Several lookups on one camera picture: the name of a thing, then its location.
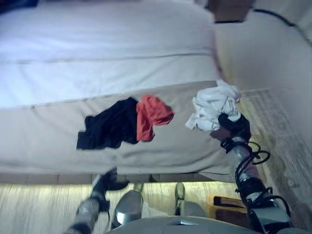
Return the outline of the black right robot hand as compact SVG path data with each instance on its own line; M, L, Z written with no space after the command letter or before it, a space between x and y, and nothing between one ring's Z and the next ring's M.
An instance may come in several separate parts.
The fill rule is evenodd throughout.
M249 141L251 138L251 130L249 121L241 115L236 121L231 121L229 116L222 113L218 117L219 129L212 131L210 136L219 141L226 139L233 139L235 137L241 138L243 141Z

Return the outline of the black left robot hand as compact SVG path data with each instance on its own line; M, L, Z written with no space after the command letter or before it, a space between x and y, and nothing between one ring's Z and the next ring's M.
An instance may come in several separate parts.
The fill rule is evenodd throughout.
M117 179L117 167L103 175L98 175L93 181L92 196L104 198L107 191L118 191L126 188L128 180Z

